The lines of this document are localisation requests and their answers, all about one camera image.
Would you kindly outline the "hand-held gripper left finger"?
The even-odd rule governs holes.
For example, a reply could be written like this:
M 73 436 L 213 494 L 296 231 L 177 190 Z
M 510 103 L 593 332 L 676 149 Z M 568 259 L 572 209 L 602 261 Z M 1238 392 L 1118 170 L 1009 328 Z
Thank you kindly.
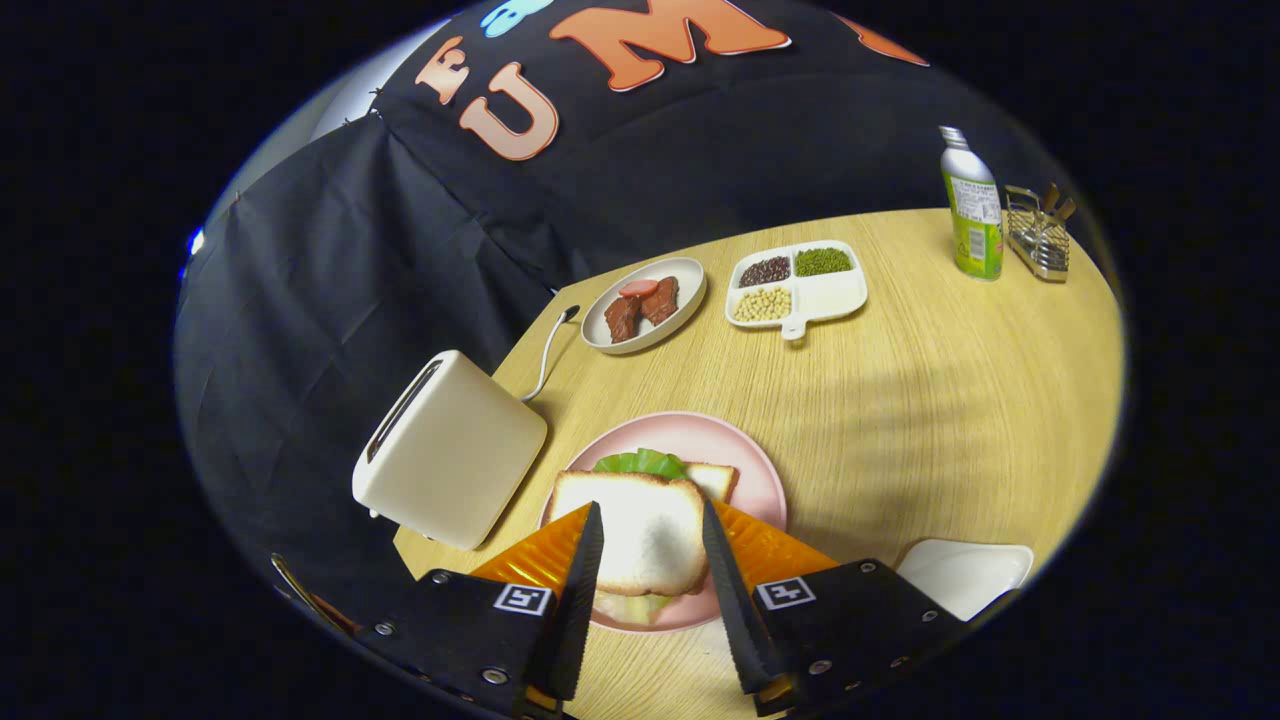
M 567 550 L 548 582 L 431 570 L 355 634 L 375 664 L 470 719 L 562 719 L 579 685 L 604 528 L 589 502 L 536 537 Z

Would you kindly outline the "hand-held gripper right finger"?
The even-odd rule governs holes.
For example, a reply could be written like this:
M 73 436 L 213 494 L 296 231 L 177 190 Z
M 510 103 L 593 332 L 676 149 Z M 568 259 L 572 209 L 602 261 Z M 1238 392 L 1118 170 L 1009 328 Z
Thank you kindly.
M 836 562 L 712 498 L 701 533 L 739 683 L 762 717 L 844 714 L 965 635 L 879 560 Z

